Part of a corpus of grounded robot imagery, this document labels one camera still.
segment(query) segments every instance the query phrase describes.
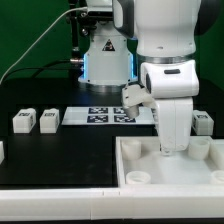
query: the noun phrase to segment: black tabletop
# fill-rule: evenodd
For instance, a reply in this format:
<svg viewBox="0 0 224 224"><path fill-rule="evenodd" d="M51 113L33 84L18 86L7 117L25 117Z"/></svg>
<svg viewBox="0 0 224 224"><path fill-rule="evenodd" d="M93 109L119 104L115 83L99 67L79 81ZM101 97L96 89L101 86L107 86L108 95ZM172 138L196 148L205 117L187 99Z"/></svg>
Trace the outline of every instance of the black tabletop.
<svg viewBox="0 0 224 224"><path fill-rule="evenodd" d="M0 88L0 138L6 160L0 167L0 189L117 187L115 137L155 134L154 126L59 126L40 134L39 118L67 106L121 106L120 94L76 88L68 79L10 80ZM30 134L14 134L12 118L34 108L37 124Z"/></svg>

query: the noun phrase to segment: white box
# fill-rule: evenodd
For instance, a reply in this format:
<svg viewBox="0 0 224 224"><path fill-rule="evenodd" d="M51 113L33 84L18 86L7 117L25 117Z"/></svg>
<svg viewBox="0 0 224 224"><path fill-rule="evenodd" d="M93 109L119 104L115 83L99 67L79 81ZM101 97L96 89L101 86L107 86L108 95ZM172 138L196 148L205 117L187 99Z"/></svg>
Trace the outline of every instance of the white box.
<svg viewBox="0 0 224 224"><path fill-rule="evenodd" d="M5 154L4 154L3 142L0 142L0 165L4 159L5 159Z"/></svg>
<svg viewBox="0 0 224 224"><path fill-rule="evenodd" d="M13 118L14 133L30 133L36 124L36 111L33 108L20 110Z"/></svg>
<svg viewBox="0 0 224 224"><path fill-rule="evenodd" d="M60 123L59 110L45 110L40 118L41 133L56 133Z"/></svg>
<svg viewBox="0 0 224 224"><path fill-rule="evenodd" d="M192 127L197 135L210 136L213 134L214 121L207 112L194 110Z"/></svg>

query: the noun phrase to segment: black table surface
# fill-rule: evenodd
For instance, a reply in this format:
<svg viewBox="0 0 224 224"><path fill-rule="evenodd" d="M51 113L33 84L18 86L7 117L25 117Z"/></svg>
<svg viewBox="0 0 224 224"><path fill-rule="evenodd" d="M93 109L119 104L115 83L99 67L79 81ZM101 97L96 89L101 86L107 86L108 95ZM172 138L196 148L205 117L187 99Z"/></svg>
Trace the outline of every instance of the black table surface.
<svg viewBox="0 0 224 224"><path fill-rule="evenodd" d="M214 119L214 139L224 138L223 99L224 91L208 80L200 80L200 94L194 98L194 108L207 111ZM0 166L0 189L117 187L115 137L156 135L154 126L150 125L60 125L56 134L41 135L39 118L45 109L59 109L62 121L68 106L121 106L119 93L86 91L69 79L6 81L0 87L0 105L0 141L6 155ZM12 118L25 108L36 109L37 124L28 135L14 134Z"/></svg>

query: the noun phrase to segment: circular hole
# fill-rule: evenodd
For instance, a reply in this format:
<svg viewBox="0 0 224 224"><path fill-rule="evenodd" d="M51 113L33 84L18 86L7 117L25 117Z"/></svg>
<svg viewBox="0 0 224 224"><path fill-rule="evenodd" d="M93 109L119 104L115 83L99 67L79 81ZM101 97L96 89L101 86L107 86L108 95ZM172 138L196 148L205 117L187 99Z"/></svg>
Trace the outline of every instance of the circular hole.
<svg viewBox="0 0 224 224"><path fill-rule="evenodd" d="M200 139L200 140L195 141L194 143L197 144L197 145L204 146L204 145L207 145L208 144L208 141L207 140Z"/></svg>
<svg viewBox="0 0 224 224"><path fill-rule="evenodd" d="M151 176L142 171L132 171L126 175L127 184L150 184Z"/></svg>

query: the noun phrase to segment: black cable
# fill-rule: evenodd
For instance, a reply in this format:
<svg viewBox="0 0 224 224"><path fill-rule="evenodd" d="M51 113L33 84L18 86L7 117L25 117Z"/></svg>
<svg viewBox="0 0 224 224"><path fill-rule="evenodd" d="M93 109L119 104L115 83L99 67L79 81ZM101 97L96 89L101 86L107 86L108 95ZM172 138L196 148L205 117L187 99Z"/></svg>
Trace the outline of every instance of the black cable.
<svg viewBox="0 0 224 224"><path fill-rule="evenodd" d="M13 73L19 72L19 71L24 71L24 70L52 70L52 71L68 71L70 70L70 68L48 68L48 67L32 67L32 68L20 68L20 69L16 69L14 71L9 72L4 79L2 80L2 82L4 82L10 75L12 75Z"/></svg>
<svg viewBox="0 0 224 224"><path fill-rule="evenodd" d="M45 68L49 68L51 66L54 65L58 65L58 64L66 64L66 63L70 63L70 60L58 60L58 61L53 61L49 64L44 65L42 68L40 68L38 71L36 71L31 78L36 78L36 76L38 76L42 71L45 70Z"/></svg>

